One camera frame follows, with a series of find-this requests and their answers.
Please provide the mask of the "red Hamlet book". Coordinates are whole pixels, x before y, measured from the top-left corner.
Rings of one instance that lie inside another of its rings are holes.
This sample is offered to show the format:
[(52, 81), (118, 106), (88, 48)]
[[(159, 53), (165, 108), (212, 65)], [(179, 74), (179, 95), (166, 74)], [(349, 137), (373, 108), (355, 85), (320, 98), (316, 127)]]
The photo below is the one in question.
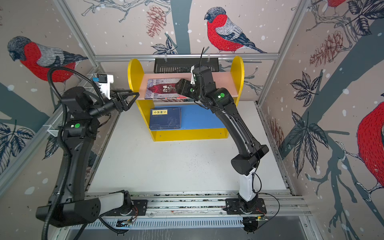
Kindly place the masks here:
[(149, 79), (147, 82), (146, 100), (187, 99), (177, 93), (176, 84), (181, 79)]

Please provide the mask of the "blue book yellow label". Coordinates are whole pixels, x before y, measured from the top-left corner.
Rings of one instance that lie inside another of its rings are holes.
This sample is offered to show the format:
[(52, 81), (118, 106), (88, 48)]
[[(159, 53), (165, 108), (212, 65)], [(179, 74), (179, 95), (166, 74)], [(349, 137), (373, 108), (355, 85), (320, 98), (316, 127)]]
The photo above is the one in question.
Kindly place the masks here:
[(151, 131), (180, 129), (182, 126), (181, 118), (182, 109), (179, 107), (152, 109), (149, 129)]

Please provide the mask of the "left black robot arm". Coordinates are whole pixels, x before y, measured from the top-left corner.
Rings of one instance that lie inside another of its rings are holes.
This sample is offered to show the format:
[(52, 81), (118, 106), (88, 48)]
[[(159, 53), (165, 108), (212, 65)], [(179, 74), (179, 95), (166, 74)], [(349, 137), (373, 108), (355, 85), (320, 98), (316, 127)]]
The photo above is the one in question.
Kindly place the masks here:
[[(65, 71), (80, 77), (91, 84), (94, 92), (84, 87), (73, 87), (60, 94), (54, 85), (54, 73)], [(139, 97), (131, 90), (113, 90), (110, 98), (103, 96), (97, 84), (65, 67), (53, 67), (47, 73), (48, 83), (63, 108), (63, 121), (56, 137), (63, 150), (63, 159), (52, 195), (46, 206), (39, 207), (36, 218), (43, 221), (43, 240), (48, 239), (49, 227), (57, 228), (81, 225), (76, 235), (79, 239), (88, 224), (100, 220), (104, 226), (124, 235), (125, 230), (118, 230), (107, 224), (103, 216), (116, 209), (133, 212), (133, 219), (139, 215), (138, 208), (131, 200), (128, 191), (118, 191), (102, 197), (86, 199), (85, 177), (90, 152), (102, 126), (100, 117), (113, 111), (128, 111)]]

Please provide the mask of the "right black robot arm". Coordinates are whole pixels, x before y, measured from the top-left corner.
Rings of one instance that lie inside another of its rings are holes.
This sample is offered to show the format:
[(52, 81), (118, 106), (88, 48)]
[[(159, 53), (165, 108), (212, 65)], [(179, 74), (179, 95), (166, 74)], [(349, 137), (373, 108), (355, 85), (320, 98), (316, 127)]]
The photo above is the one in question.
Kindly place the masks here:
[(210, 110), (231, 135), (239, 151), (231, 160), (232, 167), (240, 174), (239, 206), (243, 213), (250, 214), (258, 202), (259, 191), (254, 187), (256, 170), (269, 148), (255, 139), (240, 116), (235, 100), (226, 88), (216, 87), (208, 67), (195, 65), (191, 67), (191, 74), (190, 81), (182, 79), (176, 84), (177, 93)]

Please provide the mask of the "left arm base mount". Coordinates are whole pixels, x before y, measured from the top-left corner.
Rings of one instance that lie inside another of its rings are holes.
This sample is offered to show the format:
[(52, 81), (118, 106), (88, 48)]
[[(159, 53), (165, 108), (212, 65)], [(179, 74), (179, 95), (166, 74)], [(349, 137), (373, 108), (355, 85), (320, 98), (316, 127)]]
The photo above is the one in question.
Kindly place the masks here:
[(106, 216), (145, 216), (148, 208), (148, 200), (132, 200), (128, 191), (119, 191), (124, 194), (123, 205), (117, 209), (109, 211)]

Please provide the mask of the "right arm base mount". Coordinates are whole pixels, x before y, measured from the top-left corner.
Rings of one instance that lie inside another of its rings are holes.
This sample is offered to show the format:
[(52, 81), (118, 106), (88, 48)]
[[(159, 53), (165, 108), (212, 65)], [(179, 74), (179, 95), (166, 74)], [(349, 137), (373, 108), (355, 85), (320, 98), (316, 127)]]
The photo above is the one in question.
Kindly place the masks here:
[(247, 202), (242, 198), (226, 199), (225, 211), (228, 215), (266, 215), (267, 210), (263, 199), (255, 197)]

